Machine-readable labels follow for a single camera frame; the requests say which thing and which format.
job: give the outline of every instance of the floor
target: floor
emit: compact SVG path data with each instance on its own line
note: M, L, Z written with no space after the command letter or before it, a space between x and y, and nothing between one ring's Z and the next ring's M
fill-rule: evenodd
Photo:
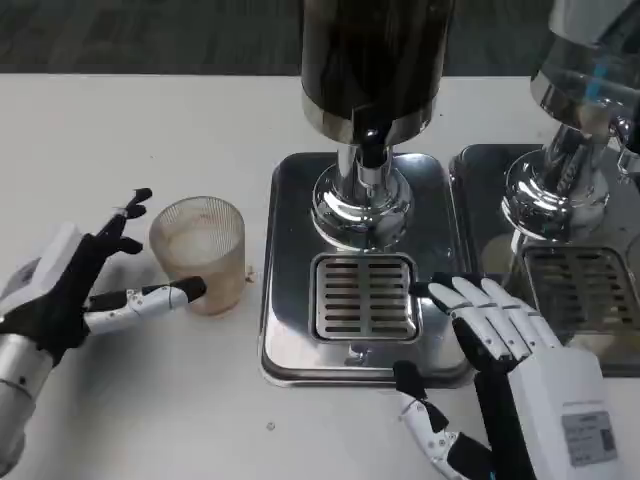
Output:
M300 0L0 0L0 72L297 75ZM553 0L458 0L446 75L528 75Z

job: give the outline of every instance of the robotic hand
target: robotic hand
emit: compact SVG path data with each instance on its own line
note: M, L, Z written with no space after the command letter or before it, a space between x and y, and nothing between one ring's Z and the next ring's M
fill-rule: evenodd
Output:
M42 257L14 273L0 296L0 477L20 459L38 394L68 349L90 334L137 324L205 293L204 281L191 277L89 297L110 256L142 250L122 233L128 219L144 215L141 202L150 197L151 190L136 190L97 235L63 225Z
M474 384L492 450L448 432L417 368L398 362L401 418L425 455L451 480L620 479L597 357L563 347L539 312L496 282L470 280L438 274L410 293L451 316L478 371Z

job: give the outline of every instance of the coffee machine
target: coffee machine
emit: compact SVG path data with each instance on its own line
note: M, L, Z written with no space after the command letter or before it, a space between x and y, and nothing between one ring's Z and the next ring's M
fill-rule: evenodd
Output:
M431 120L452 0L304 0L302 105L336 152L273 175L260 336L282 384L393 383L410 360L433 386L469 366L449 319L409 285L459 271L446 172L394 145Z
M559 129L454 159L462 261L502 274L605 375L637 376L640 2L556 0L549 28L531 94Z

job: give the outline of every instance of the white finger segment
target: white finger segment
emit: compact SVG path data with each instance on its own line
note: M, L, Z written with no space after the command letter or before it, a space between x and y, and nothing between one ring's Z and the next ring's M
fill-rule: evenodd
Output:
M511 323L508 315L502 309L495 306L493 300L489 298L482 290L472 284L470 281L455 277L453 286L471 301L481 315L487 317L487 320L493 328L498 332L507 348L511 351L516 360L522 360L531 354L531 350L527 347L518 333L516 327Z
M516 304L519 305L522 310L527 312L529 321L531 322L533 327L536 329L536 331L538 332L538 335L540 335L540 338L542 338L543 343L547 347L554 348L554 347L562 346L562 344L560 343L560 340L558 340L558 337L556 337L556 334L553 333L553 330L551 330L551 327L549 326L547 321L544 319L544 317L540 314L540 312L531 308L530 305L528 305L526 302L520 300L517 297L511 297L511 298L513 298L513 301L516 302Z
M500 308L504 309L504 313L509 316L516 330L518 330L518 333L532 352L540 348L545 348L542 337L534 328L529 316L513 301L513 297L509 295L504 288L490 278L483 278L481 285L487 295L489 295Z
M466 298L439 283L430 284L429 292L447 308L453 310L452 318L462 318L469 325L493 358L499 360L502 357L511 356L511 352L489 321L471 306Z

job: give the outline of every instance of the white table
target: white table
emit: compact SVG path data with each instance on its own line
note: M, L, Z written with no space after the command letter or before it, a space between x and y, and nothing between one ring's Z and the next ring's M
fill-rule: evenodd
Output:
M260 373L271 173L290 153L335 148L304 119L298 79L1 76L0 105L3 278L61 221L95 231L141 186L155 195L130 235L146 238L179 198L219 196L244 215L257 272L224 319L175 313L68 354L10 478L439 478L398 422L391 392L283 389ZM526 79L444 79L432 125L401 149L448 162L472 143L544 142L554 127ZM110 267L105 288L162 279L148 250ZM626 478L640 478L640 381L607 388ZM431 397L454 428L486 441L472 387Z

